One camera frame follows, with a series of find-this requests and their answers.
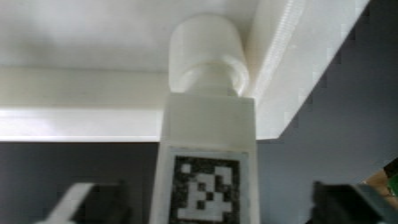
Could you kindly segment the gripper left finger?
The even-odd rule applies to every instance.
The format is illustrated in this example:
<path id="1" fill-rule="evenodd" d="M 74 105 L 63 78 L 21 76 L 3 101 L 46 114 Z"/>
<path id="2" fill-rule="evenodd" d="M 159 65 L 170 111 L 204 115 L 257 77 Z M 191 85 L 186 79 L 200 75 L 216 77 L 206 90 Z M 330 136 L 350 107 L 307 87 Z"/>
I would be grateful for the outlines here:
<path id="1" fill-rule="evenodd" d="M 33 224 L 129 224 L 127 199 L 122 182 L 74 183 L 46 218 Z"/>

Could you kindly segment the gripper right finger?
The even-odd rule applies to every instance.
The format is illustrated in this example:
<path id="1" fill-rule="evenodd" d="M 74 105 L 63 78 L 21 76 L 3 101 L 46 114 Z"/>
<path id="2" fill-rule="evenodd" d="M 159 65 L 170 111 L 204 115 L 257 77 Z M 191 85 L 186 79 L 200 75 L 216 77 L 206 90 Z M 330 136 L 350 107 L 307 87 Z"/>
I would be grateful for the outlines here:
<path id="1" fill-rule="evenodd" d="M 398 224 L 398 210 L 371 186 L 316 182 L 309 224 Z"/>

